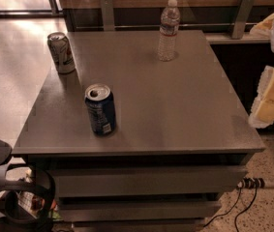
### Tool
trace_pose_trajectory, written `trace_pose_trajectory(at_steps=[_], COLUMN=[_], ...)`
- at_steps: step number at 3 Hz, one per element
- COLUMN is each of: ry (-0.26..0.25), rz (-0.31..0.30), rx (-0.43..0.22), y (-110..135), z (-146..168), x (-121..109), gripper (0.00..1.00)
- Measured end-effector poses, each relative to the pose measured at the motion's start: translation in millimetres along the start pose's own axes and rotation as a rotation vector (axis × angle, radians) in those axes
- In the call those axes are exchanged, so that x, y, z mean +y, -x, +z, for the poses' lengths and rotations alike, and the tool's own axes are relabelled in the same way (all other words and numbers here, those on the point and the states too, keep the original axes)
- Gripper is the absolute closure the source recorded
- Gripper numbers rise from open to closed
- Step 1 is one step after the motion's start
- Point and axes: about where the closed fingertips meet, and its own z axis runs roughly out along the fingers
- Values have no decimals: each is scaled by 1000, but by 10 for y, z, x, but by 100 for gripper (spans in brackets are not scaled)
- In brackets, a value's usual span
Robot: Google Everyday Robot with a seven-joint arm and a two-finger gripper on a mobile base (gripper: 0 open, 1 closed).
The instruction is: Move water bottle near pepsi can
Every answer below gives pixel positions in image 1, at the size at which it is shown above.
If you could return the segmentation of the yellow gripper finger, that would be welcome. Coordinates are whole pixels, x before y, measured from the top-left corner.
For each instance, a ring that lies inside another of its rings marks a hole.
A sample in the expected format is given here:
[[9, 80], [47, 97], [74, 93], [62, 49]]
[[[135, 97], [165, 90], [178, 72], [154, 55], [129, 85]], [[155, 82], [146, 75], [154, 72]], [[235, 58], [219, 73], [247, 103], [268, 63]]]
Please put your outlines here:
[[269, 15], [263, 21], [254, 25], [250, 30], [250, 34], [253, 36], [268, 37], [273, 25], [274, 13]]
[[274, 123], [274, 68], [266, 66], [261, 73], [258, 94], [255, 97], [249, 124], [256, 129], [264, 129]]

